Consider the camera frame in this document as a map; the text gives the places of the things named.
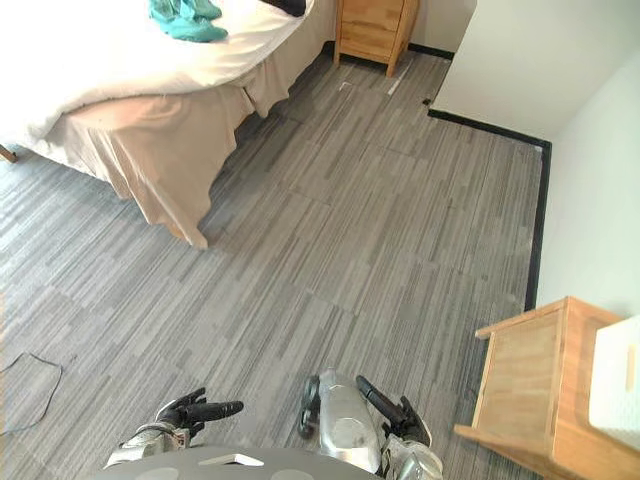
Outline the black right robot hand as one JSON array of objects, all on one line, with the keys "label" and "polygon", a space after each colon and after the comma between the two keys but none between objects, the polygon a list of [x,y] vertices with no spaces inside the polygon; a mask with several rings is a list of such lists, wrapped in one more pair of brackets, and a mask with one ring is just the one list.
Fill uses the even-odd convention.
[{"label": "black right robot hand", "polygon": [[431,433],[406,396],[401,396],[400,403],[394,404],[362,375],[356,377],[356,385],[364,398],[387,420],[382,424],[386,438],[394,435],[402,440],[431,446]]}]

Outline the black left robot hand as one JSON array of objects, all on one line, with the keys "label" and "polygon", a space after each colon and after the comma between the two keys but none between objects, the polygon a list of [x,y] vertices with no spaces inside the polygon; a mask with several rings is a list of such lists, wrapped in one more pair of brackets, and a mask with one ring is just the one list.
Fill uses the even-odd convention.
[{"label": "black left robot hand", "polygon": [[170,401],[158,411],[155,421],[187,433],[190,442],[208,422],[232,417],[244,409],[244,403],[239,400],[208,402],[205,393],[206,389],[201,387]]}]

